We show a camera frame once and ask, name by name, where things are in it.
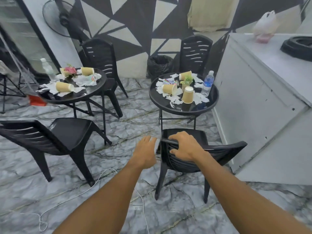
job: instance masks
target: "brown paper on wall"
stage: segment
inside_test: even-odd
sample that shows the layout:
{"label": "brown paper on wall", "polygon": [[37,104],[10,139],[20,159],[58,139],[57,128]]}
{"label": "brown paper on wall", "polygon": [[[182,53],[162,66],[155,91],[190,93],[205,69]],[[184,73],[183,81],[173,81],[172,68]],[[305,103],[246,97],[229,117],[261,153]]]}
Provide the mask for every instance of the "brown paper on wall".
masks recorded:
{"label": "brown paper on wall", "polygon": [[234,0],[192,0],[188,13],[189,27],[213,32],[226,28]]}

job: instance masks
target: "person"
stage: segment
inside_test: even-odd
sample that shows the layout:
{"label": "person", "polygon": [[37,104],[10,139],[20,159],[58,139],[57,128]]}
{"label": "person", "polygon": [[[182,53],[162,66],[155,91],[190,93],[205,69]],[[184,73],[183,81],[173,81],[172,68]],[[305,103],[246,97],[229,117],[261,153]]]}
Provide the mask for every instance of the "person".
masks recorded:
{"label": "person", "polygon": [[[303,223],[220,166],[193,136],[183,131],[171,135],[169,139],[179,143],[179,149],[173,149],[170,153],[197,164],[240,234],[312,233]],[[142,170],[156,163],[155,142],[156,138],[151,139],[150,136],[139,141],[126,166],[74,210],[54,234],[119,233]]]}

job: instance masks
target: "glossy black tabletop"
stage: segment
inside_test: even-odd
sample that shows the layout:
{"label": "glossy black tabletop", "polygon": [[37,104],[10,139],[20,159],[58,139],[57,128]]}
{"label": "glossy black tabletop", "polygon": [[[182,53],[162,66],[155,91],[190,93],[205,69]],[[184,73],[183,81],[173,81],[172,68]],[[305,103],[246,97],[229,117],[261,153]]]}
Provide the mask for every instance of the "glossy black tabletop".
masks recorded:
{"label": "glossy black tabletop", "polygon": [[[165,74],[165,75],[162,75],[161,78],[163,79],[171,78],[170,75],[173,75],[173,74],[174,73]],[[197,75],[197,76],[198,78],[203,80],[203,77],[201,75]],[[208,96],[209,102],[207,103],[202,102],[197,105],[194,102],[192,102],[191,104],[186,104],[186,103],[182,103],[179,105],[174,104],[175,108],[172,108],[170,105],[170,100],[164,98],[162,94],[156,91],[157,82],[158,82],[158,78],[156,78],[151,84],[150,99],[158,108],[166,112],[169,112],[171,114],[181,115],[181,116],[199,116],[213,109],[219,99],[219,91],[217,87],[213,85]],[[200,93],[201,88],[195,88],[194,83],[195,82],[193,81],[193,83],[190,86],[194,88],[195,92]]]}
{"label": "glossy black tabletop", "polygon": [[[39,93],[39,95],[44,101],[51,103],[51,104],[72,104],[72,103],[84,101],[92,97],[93,95],[99,94],[99,92],[101,92],[106,82],[107,76],[102,70],[94,69],[94,72],[102,76],[100,79],[96,81],[95,86],[84,86],[85,87],[84,90],[81,90],[78,93],[71,92],[70,94],[67,94],[63,97],[53,95],[49,91],[41,92]],[[67,79],[64,82],[73,84],[75,87],[78,87],[72,79]]]}

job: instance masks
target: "plastic bag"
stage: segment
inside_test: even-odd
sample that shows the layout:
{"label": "plastic bag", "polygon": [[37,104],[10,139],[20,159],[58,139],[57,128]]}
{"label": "plastic bag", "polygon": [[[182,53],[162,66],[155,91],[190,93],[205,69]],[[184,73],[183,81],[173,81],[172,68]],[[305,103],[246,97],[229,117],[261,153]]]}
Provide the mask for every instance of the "plastic bag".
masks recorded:
{"label": "plastic bag", "polygon": [[173,71],[173,59],[166,55],[152,56],[147,60],[147,78],[154,80]]}
{"label": "plastic bag", "polygon": [[274,36],[279,23],[275,11],[265,13],[253,28],[253,34],[258,43],[268,43]]}

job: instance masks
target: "marble floor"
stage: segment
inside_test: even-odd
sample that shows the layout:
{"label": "marble floor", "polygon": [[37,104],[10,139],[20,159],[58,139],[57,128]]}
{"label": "marble floor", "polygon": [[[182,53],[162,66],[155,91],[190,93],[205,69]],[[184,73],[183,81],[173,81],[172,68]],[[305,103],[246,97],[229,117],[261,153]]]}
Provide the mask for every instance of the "marble floor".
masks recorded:
{"label": "marble floor", "polygon": [[[158,108],[149,99],[149,80],[123,79],[123,84],[129,98],[127,99],[119,88],[116,93],[124,116],[119,121],[110,115],[106,116],[107,135],[113,145],[104,146],[103,139],[94,133],[86,146],[86,163],[95,179],[105,169],[114,168],[117,171],[122,169],[131,157],[136,142],[143,135],[160,137]],[[109,100],[105,105],[108,109],[113,108]],[[80,107],[86,109],[85,104],[80,104]],[[59,117],[73,117],[72,109],[55,105],[28,106],[27,100],[22,98],[10,98],[7,112],[0,114],[0,120],[36,119],[45,126]],[[78,112],[78,117],[91,119],[103,128],[100,114],[90,117]],[[164,123],[164,128],[193,126],[192,124],[188,126],[186,120],[167,120]],[[211,112],[197,119],[197,128],[206,132],[210,144],[221,144]],[[46,159],[53,177],[50,183],[46,181],[25,149],[0,137],[1,233],[38,233],[38,216],[20,213],[42,214],[89,189],[89,185],[69,156],[46,155]],[[213,191],[210,191],[208,203],[204,204],[202,200],[204,177],[201,173],[182,174],[168,171],[165,185],[159,200],[156,201],[154,193],[160,170],[159,155],[157,160],[154,167],[142,172],[136,185],[136,189],[144,199],[151,234],[238,233]],[[75,208],[113,176],[114,172],[107,171],[87,193],[45,212],[42,220],[48,222],[48,228],[43,233],[52,233]],[[256,182],[248,185],[312,228],[311,186]],[[133,193],[121,233],[147,233],[142,200],[137,193]]]}

